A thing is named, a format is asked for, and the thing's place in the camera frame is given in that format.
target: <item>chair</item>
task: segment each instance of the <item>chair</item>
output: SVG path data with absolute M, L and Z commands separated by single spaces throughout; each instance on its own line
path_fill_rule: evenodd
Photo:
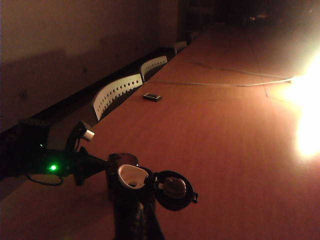
M 141 75 L 138 73 L 115 80 L 102 88 L 92 101 L 98 121 L 100 121 L 104 111 L 110 107 L 116 98 L 130 92 L 130 90 L 137 88 L 142 84 Z
M 187 47 L 187 41 L 176 42 L 175 44 L 173 44 L 174 55 L 176 56 L 186 47 Z
M 160 67 L 168 62 L 167 56 L 160 56 L 154 59 L 151 59 L 149 61 L 146 61 L 144 64 L 141 65 L 140 67 L 140 73 L 142 76 L 143 82 L 146 81 L 145 76 L 146 73 L 149 72 L 150 70 Z
M 199 31 L 193 31 L 193 32 L 190 32 L 188 34 L 188 37 L 189 37 L 189 44 L 191 44 L 194 40 L 197 39 L 197 37 L 200 36 L 200 32 Z

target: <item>open lid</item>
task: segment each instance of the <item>open lid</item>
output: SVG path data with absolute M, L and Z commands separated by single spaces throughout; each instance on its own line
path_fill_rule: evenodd
M 191 202 L 197 203 L 198 194 L 190 182 L 175 171 L 161 171 L 153 174 L 154 195 L 157 201 L 170 211 L 179 211 Z

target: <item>green led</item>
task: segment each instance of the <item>green led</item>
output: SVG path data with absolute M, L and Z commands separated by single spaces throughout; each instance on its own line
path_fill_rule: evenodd
M 57 165 L 51 165 L 51 166 L 49 167 L 49 169 L 50 169 L 51 171 L 55 171 L 55 170 L 57 170 Z

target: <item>mobile phone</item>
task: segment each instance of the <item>mobile phone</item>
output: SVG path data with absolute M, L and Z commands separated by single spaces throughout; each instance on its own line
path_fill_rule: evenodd
M 162 97 L 160 95 L 146 93 L 145 95 L 143 95 L 143 98 L 148 99 L 150 101 L 158 102 Z

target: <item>wooden table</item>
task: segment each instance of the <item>wooden table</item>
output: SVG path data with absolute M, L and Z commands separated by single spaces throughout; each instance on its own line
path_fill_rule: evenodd
M 176 171 L 192 183 L 200 194 L 198 204 L 178 212 L 156 207 L 168 240 L 320 239 L 320 155 L 302 151 L 304 110 L 283 96 L 290 85 L 187 84 L 268 81 L 190 61 L 294 75 L 290 61 L 283 62 L 287 71 L 278 66 L 283 52 L 274 52 L 269 61 L 264 57 L 270 52 L 262 51 L 261 44 L 270 43 L 266 48 L 273 50 L 280 45 L 276 37 L 261 42 L 252 39 L 256 32 L 234 31 L 204 33 L 94 126 L 95 137 L 83 146 L 103 159 L 133 153 L 141 166 Z M 287 48 L 279 49 L 288 55 Z M 143 99 L 147 92 L 162 100 Z M 311 140 L 304 137 L 304 143 Z M 60 187 L 26 182 L 1 207 L 3 239 L 114 236 L 104 173 L 81 187 L 74 186 L 72 177 Z

